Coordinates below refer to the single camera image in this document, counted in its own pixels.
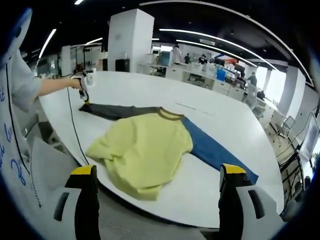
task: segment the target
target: person's arm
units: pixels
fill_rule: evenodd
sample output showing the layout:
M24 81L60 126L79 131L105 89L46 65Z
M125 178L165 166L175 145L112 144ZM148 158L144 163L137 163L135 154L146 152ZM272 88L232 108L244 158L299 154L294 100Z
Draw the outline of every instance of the person's arm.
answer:
M59 79L43 79L38 97L45 96L65 88L74 88L81 90L80 81L78 79L59 78Z

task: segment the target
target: white table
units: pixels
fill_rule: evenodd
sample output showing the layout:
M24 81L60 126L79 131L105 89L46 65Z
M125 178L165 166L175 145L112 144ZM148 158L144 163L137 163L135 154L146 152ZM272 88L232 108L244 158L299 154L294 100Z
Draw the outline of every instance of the white table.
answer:
M78 111L83 101L76 90L69 91L75 127L85 151L114 122ZM95 86L89 89L89 95L96 104L162 106L185 114L258 174L257 185L276 201L279 214L283 210L284 193L275 154L263 128L244 103L179 81L111 71L96 73ZM40 101L63 144L81 165L85 165L71 122L67 90L41 97ZM106 188L138 208L177 223L219 227L220 173L195 156L185 154L182 157L181 168L173 181L161 189L157 201L140 201L118 190L110 181L105 166L88 160L97 165L98 179Z

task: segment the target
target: blue container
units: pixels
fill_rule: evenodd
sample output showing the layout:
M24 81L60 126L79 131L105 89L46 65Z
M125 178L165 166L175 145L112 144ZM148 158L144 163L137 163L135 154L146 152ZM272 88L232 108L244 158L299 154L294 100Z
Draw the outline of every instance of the blue container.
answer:
M217 71L217 73L216 73L216 78L217 78L218 80L224 82L224 81L225 81L225 78L226 78L226 74L227 74L227 73L226 73L225 71L219 69L219 70Z

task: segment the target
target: black ceiling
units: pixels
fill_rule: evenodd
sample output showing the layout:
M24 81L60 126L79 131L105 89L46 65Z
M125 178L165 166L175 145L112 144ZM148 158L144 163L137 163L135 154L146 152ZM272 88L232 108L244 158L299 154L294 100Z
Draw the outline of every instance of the black ceiling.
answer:
M173 32L160 32L160 28L182 29L217 36L239 44L265 59L281 60L298 66L292 55L269 33L249 20L234 13L202 4L187 2L161 3L139 6L139 3L151 0L85 0L74 5L76 0L54 0L30 2L33 16L28 34L21 46L28 53L41 49L51 30L57 32L50 41L44 55L57 53L62 46L84 44L104 37L108 41L108 21L114 14L134 8L155 17L154 34L161 42L174 43L176 39L197 42L211 38ZM297 28L287 14L286 5L276 5L267 0L204 0L221 5L244 15L250 16L279 36L294 53L308 64L302 39L297 35ZM240 48L216 41L217 48L232 52L243 58L255 58Z

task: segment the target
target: gray sleeve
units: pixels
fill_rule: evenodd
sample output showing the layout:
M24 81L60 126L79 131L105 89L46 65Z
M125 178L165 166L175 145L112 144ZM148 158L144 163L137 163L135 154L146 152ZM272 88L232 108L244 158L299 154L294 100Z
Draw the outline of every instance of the gray sleeve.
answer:
M38 96L42 80L35 77L34 73L22 59L19 50L12 59L11 72L12 103L22 111L28 112Z

